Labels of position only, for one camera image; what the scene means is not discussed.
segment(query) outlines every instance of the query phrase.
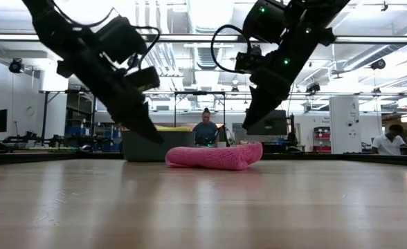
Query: man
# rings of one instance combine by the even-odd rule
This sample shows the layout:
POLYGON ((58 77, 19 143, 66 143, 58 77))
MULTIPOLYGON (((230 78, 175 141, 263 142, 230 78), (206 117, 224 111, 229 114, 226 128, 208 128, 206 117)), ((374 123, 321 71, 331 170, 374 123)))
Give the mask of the man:
POLYGON ((405 145, 400 136, 403 132, 404 128, 400 124, 391 125, 386 134, 374 138, 371 152, 379 155, 400 156, 400 146, 405 145))
POLYGON ((196 144, 207 145, 216 139, 217 125, 210 121, 210 110, 205 108, 202 113, 202 122, 197 124, 193 131, 196 132, 196 144))

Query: pink cloth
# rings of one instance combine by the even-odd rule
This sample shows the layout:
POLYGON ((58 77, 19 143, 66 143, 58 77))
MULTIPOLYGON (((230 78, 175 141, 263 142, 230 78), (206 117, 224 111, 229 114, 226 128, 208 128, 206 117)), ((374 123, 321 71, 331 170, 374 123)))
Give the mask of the pink cloth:
POLYGON ((261 157, 262 144, 255 142, 227 148, 176 147, 168 151, 165 161, 172 168, 244 170, 261 157))

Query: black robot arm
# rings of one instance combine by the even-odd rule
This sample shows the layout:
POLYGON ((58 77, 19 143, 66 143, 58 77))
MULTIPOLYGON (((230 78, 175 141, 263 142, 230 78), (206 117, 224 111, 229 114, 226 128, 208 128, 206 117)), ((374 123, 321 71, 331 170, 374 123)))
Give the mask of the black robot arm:
POLYGON ((142 91, 159 87, 154 67, 127 74, 130 68, 116 68, 129 57, 144 57, 150 50, 145 40, 125 17, 117 16, 94 33, 103 21, 84 25, 70 19, 54 0, 23 0, 43 45, 58 54, 57 73, 76 75, 106 107, 115 122, 150 139, 163 142, 148 116, 142 91))
POLYGON ((249 73, 251 105, 245 117, 243 128, 248 129, 276 109, 289 97, 291 85, 307 63, 318 44, 329 46, 334 40, 331 28, 326 28, 350 0, 291 0, 284 5, 275 0, 258 0, 248 13, 244 26, 233 28, 245 36, 248 44, 246 53, 238 53, 235 70, 227 70, 216 62, 212 51, 215 36, 211 43, 212 58, 225 71, 249 73), (261 42, 277 44, 278 49, 265 56, 252 53, 250 38, 261 42))

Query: wooden tabletop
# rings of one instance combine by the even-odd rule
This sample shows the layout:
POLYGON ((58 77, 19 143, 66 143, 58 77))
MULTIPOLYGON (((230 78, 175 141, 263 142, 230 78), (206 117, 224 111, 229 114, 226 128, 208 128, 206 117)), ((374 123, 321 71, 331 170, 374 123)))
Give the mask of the wooden tabletop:
POLYGON ((407 167, 121 160, 0 166, 3 248, 407 248, 407 167))

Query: gray plastic tub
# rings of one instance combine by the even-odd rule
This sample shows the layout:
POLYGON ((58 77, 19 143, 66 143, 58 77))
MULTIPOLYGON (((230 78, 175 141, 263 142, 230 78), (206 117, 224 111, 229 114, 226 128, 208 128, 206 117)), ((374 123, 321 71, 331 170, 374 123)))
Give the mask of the gray plastic tub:
POLYGON ((193 131, 160 131, 165 142, 158 145, 132 131, 122 131, 123 156, 129 162, 165 162, 165 155, 174 147, 194 147, 193 131))

